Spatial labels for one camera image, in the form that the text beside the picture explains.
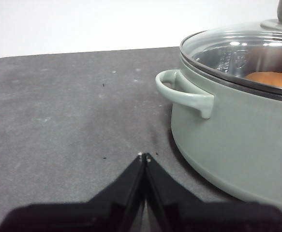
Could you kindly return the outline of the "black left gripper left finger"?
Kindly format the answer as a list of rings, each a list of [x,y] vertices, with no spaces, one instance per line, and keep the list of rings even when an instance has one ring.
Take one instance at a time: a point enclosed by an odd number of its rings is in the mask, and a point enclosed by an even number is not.
[[[129,231],[144,201],[145,154],[138,155],[88,203],[89,231]]]

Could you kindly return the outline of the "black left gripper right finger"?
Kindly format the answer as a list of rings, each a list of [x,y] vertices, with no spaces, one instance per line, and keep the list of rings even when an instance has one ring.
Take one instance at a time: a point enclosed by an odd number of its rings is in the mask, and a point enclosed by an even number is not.
[[[179,184],[170,174],[146,153],[145,178],[147,202],[162,231],[185,231],[185,203],[200,203],[201,200]]]

